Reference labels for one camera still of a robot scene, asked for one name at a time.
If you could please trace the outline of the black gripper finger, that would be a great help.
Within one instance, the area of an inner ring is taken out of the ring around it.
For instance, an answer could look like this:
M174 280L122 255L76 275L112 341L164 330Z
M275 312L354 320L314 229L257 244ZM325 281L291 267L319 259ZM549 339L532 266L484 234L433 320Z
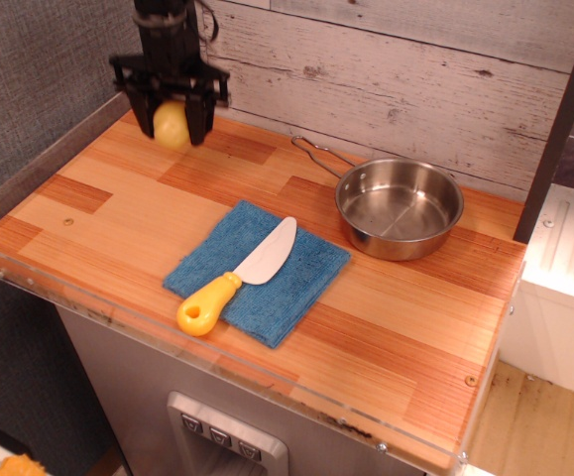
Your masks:
M140 90L134 86L128 86L126 94L142 133L149 138L154 138L154 115L161 100L153 91Z
M215 100L208 97L191 96L185 101L185 116L192 146L201 145L212 130Z

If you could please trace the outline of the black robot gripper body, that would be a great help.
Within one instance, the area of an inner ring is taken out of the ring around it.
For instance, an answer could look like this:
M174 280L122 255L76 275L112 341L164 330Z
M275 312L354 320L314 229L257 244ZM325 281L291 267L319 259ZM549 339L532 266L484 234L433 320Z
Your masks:
M197 9L213 12L203 1L136 1L132 19L139 30L142 51L109 59L116 89L156 98L183 98L204 92L226 105L229 73L201 56L201 46L216 40L219 26L213 21L211 35L204 36Z

